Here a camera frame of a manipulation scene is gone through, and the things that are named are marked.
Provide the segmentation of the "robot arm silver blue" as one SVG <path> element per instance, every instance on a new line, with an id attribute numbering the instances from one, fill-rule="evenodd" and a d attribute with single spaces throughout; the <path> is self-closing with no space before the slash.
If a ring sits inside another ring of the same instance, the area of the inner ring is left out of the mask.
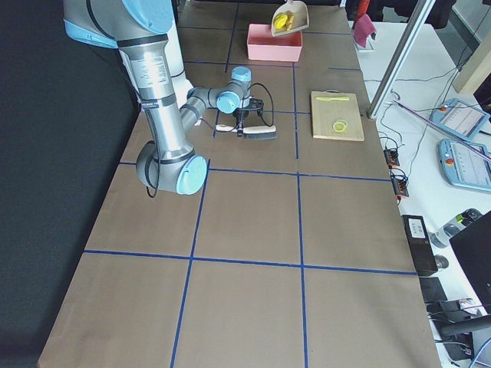
<path id="1" fill-rule="evenodd" d="M 130 86 L 147 116 L 153 139 L 140 151 L 137 175 L 150 197 L 160 190 L 192 195 L 203 186 L 206 159 L 186 138 L 205 110 L 232 114 L 242 130 L 249 112 L 261 114 L 263 102 L 250 95 L 252 74 L 235 67 L 221 88 L 195 87 L 179 104 L 173 84 L 176 70 L 168 65 L 168 44 L 178 45 L 170 1 L 65 1 L 67 35 L 85 44 L 117 49 L 126 61 Z"/>

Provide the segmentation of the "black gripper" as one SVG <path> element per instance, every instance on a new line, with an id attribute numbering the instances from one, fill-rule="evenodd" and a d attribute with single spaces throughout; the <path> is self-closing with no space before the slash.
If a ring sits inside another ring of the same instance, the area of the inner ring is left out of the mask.
<path id="1" fill-rule="evenodd" d="M 237 122 L 245 122 L 246 118 L 251 113 L 257 113 L 260 118 L 263 118 L 264 102 L 261 99 L 250 98 L 249 104 L 245 107 L 237 108 L 232 115 Z"/>

